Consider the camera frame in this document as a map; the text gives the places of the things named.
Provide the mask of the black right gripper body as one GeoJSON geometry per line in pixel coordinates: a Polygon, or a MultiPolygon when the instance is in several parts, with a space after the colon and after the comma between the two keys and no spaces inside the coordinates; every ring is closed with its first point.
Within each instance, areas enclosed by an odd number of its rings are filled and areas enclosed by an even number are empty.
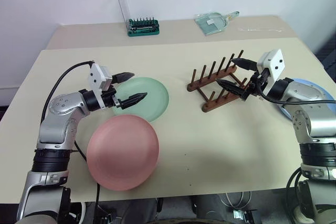
{"type": "Polygon", "coordinates": [[[268,84],[268,77],[270,76],[270,72],[268,68],[264,69],[261,73],[256,71],[249,82],[249,85],[247,87],[247,93],[248,95],[254,95],[254,96],[260,96],[262,98],[265,98],[266,96],[263,93],[263,87],[265,87],[268,84]]]}

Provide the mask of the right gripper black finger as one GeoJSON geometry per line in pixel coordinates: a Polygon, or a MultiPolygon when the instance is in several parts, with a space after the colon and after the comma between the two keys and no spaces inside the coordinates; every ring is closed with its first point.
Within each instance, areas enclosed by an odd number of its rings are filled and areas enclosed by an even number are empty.
{"type": "Polygon", "coordinates": [[[248,94],[245,86],[237,86],[235,83],[225,79],[217,79],[216,82],[226,91],[239,96],[242,100],[247,100],[248,94]]]}
{"type": "Polygon", "coordinates": [[[255,61],[244,59],[244,58],[235,58],[232,60],[232,62],[238,67],[243,68],[245,70],[256,71],[255,61]]]}

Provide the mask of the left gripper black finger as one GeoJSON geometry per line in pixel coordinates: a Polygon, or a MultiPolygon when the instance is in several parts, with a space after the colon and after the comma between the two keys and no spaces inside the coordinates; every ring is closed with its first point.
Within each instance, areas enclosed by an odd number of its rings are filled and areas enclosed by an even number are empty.
{"type": "Polygon", "coordinates": [[[129,96],[127,99],[120,101],[120,108],[127,109],[131,106],[136,105],[142,99],[144,99],[147,94],[148,94],[147,92],[141,92],[141,93],[136,93],[134,95],[129,96]]]}
{"type": "Polygon", "coordinates": [[[112,76],[112,84],[123,83],[134,76],[131,72],[122,72],[112,76]]]}

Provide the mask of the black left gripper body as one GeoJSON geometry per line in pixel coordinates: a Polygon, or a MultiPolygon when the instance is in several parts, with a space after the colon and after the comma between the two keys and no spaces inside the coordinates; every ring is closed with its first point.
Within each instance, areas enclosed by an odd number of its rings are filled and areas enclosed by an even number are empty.
{"type": "Polygon", "coordinates": [[[101,98],[106,108],[110,107],[121,107],[121,100],[116,98],[116,89],[111,84],[107,90],[102,91],[101,98]]]}

